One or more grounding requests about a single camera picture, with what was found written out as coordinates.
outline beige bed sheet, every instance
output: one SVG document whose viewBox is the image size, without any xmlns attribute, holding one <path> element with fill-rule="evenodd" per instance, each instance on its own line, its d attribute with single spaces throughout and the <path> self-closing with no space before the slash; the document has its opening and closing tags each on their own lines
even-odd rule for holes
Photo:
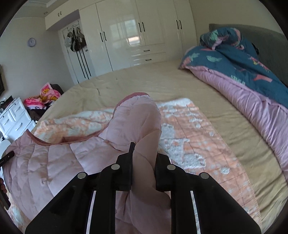
<svg viewBox="0 0 288 234">
<path fill-rule="evenodd" d="M 85 81 L 68 90 L 41 120 L 114 107 L 133 92 L 146 92 L 155 101 L 189 98 L 244 166 L 255 191 L 265 231 L 288 197 L 287 183 L 272 150 L 229 101 L 190 71 L 178 70 L 179 64 L 180 61 L 171 61 L 136 66 Z"/>
</svg>

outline pink comforter lining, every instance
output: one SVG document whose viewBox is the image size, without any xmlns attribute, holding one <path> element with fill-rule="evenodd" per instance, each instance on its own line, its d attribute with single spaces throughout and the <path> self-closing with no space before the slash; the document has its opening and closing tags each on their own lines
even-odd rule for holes
<svg viewBox="0 0 288 234">
<path fill-rule="evenodd" d="M 274 151 L 288 181 L 288 110 L 230 77 L 204 66 L 186 66 L 225 96 L 259 131 Z"/>
</svg>

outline white wall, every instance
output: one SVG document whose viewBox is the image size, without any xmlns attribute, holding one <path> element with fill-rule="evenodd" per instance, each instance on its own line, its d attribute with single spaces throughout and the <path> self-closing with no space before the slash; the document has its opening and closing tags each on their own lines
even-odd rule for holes
<svg viewBox="0 0 288 234">
<path fill-rule="evenodd" d="M 283 33 L 259 0 L 190 0 L 197 38 L 209 31 L 209 24 L 246 24 Z"/>
<path fill-rule="evenodd" d="M 29 38 L 37 44 L 27 46 Z M 0 64 L 5 91 L 0 100 L 10 95 L 22 100 L 40 94 L 50 82 L 67 91 L 74 83 L 68 71 L 58 33 L 46 31 L 43 18 L 13 19 L 0 37 Z"/>
</svg>

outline pile of clothes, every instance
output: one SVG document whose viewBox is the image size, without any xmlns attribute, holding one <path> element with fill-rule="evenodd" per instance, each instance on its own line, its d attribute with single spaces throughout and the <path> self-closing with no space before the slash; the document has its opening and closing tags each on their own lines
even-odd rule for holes
<svg viewBox="0 0 288 234">
<path fill-rule="evenodd" d="M 26 98 L 23 102 L 29 115 L 38 121 L 45 111 L 63 94 L 63 90 L 57 84 L 46 83 L 40 95 Z"/>
</svg>

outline wall clock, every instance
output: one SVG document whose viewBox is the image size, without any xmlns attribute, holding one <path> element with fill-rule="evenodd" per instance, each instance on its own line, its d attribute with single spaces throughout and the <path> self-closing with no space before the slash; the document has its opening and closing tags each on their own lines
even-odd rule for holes
<svg viewBox="0 0 288 234">
<path fill-rule="evenodd" d="M 30 38 L 28 40 L 28 46 L 29 47 L 34 47 L 36 45 L 36 40 L 34 38 Z"/>
</svg>

